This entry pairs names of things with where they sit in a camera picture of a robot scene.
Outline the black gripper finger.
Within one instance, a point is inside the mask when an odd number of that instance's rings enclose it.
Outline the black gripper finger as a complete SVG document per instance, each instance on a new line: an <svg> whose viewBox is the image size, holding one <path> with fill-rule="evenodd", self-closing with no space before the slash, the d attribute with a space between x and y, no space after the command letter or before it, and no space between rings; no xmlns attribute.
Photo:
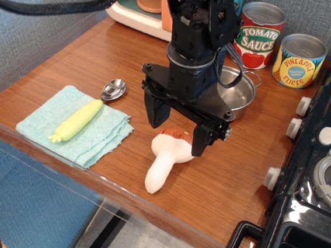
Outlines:
<svg viewBox="0 0 331 248"><path fill-rule="evenodd" d="M145 90L144 103L149 124L152 128L160 127L169 117L171 106L166 100L170 99L166 92L150 92Z"/></svg>
<svg viewBox="0 0 331 248"><path fill-rule="evenodd" d="M200 123L194 129L193 132L193 143L191 154L193 156L201 156L206 148L212 145L217 139L217 134L209 124Z"/></svg>

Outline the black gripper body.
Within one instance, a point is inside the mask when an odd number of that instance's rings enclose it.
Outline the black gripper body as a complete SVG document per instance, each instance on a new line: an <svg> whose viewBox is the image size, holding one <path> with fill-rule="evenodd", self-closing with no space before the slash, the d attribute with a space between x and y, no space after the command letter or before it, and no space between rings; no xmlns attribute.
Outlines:
<svg viewBox="0 0 331 248"><path fill-rule="evenodd" d="M166 102L172 110L177 110L196 125L211 125L217 139L225 140L233 121L233 112L217 92L218 83L230 87L222 82L225 56L213 54L197 62L175 53L168 53L168 58L167 67L150 62L142 66L145 74L143 90L166 92L170 97Z"/></svg>

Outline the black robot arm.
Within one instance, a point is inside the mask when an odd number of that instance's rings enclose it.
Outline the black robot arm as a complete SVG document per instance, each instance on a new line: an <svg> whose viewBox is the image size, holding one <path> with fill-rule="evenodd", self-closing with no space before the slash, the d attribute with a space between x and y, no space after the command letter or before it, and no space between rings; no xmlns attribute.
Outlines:
<svg viewBox="0 0 331 248"><path fill-rule="evenodd" d="M232 88L243 72L232 81L221 79L227 54L242 66L234 49L242 19L234 0L168 0L172 15L172 39L167 46L169 65L143 66L145 107L148 121L160 127L177 110L196 123L192 154L201 156L218 139L226 139L235 119L230 107L219 99L217 88Z"/></svg>

